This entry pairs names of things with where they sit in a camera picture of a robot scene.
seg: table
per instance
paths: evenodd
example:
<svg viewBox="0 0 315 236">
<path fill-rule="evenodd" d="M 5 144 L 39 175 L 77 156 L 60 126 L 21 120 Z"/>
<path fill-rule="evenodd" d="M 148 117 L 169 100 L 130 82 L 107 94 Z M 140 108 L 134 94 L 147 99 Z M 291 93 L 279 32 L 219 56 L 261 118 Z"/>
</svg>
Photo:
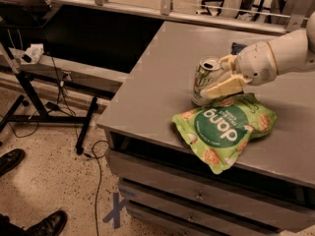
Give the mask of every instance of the table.
<svg viewBox="0 0 315 236">
<path fill-rule="evenodd" d="M 277 235 L 315 224 L 315 73 L 247 87 L 278 114 L 274 131 L 214 175 L 180 138 L 171 117 L 196 107 L 195 67 L 233 42 L 274 36 L 164 22 L 102 113 L 108 165 L 133 216 L 182 235 Z"/>
</svg>

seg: wooden drawer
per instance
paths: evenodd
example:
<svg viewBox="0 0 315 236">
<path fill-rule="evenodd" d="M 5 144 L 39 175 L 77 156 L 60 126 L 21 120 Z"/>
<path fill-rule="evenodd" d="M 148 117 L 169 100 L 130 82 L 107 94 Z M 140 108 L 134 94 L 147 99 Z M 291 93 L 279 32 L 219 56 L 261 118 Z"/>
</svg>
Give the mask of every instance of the wooden drawer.
<svg viewBox="0 0 315 236">
<path fill-rule="evenodd" d="M 166 193 L 122 179 L 119 180 L 119 192 L 127 200 L 153 207 L 190 223 L 202 225 L 224 234 L 233 236 L 279 235 L 248 221 L 222 214 L 217 210 L 194 205 L 183 199 L 176 199 Z"/>
<path fill-rule="evenodd" d="M 315 224 L 314 211 L 109 149 L 113 174 L 282 230 Z"/>
<path fill-rule="evenodd" d="M 182 221 L 173 216 L 167 215 L 165 213 L 158 212 L 146 206 L 141 206 L 136 203 L 127 202 L 126 208 L 129 214 L 134 217 L 146 220 L 149 223 L 157 224 L 169 230 L 180 233 L 182 236 L 222 236 L 220 234 L 209 230 L 207 228 L 202 228 L 190 224 L 188 222 Z"/>
</svg>

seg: chip bag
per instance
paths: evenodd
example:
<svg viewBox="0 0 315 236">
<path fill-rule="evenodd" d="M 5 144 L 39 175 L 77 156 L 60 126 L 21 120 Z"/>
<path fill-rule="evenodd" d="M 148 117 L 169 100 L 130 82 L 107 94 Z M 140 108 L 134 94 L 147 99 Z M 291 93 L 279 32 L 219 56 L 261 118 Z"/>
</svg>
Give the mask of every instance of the chip bag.
<svg viewBox="0 0 315 236">
<path fill-rule="evenodd" d="M 277 120 L 253 93 L 213 101 L 173 116 L 185 142 L 215 174 L 230 168 L 247 143 L 271 133 Z"/>
</svg>

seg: can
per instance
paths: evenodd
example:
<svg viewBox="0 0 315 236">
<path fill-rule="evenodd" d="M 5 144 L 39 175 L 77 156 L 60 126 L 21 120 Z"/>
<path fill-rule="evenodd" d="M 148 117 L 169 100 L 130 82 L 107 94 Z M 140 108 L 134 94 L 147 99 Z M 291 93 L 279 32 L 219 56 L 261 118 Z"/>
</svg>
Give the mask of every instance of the can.
<svg viewBox="0 0 315 236">
<path fill-rule="evenodd" d="M 200 91 L 209 83 L 213 82 L 222 74 L 220 61 L 217 57 L 203 57 L 196 69 L 195 80 L 193 86 L 193 102 L 198 106 L 203 106 L 211 103 L 212 99 L 203 98 Z"/>
</svg>

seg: black metal frame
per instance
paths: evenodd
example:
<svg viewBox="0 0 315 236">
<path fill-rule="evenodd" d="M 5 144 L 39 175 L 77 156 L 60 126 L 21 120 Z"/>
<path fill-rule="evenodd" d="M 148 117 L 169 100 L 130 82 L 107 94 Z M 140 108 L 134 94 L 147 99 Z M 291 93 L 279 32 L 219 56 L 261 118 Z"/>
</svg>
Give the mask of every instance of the black metal frame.
<svg viewBox="0 0 315 236">
<path fill-rule="evenodd" d="M 5 43 L 0 41 L 3 49 L 2 52 L 5 51 L 4 57 L 7 59 L 9 65 L 14 64 L 14 56 L 11 53 L 10 49 L 7 47 Z M 88 131 L 88 127 L 93 115 L 94 110 L 97 109 L 97 98 L 94 97 L 90 108 L 88 110 L 86 117 L 76 117 L 76 116 L 51 116 L 45 109 L 44 105 L 42 104 L 40 98 L 38 97 L 36 91 L 32 87 L 32 84 L 27 77 L 24 71 L 20 71 L 16 67 L 11 67 L 12 71 L 14 72 L 16 78 L 18 79 L 19 83 L 21 84 L 22 88 L 24 89 L 25 93 L 28 95 L 30 101 L 32 102 L 33 106 L 35 107 L 36 111 L 39 115 L 15 115 L 14 113 L 24 101 L 25 97 L 20 95 L 17 100 L 13 103 L 7 114 L 4 116 L 0 123 L 0 132 L 4 129 L 8 122 L 20 122 L 20 123 L 67 123 L 67 124 L 83 124 L 81 129 L 80 136 L 78 137 L 76 143 L 77 154 L 82 154 L 83 149 L 83 141 Z"/>
</svg>

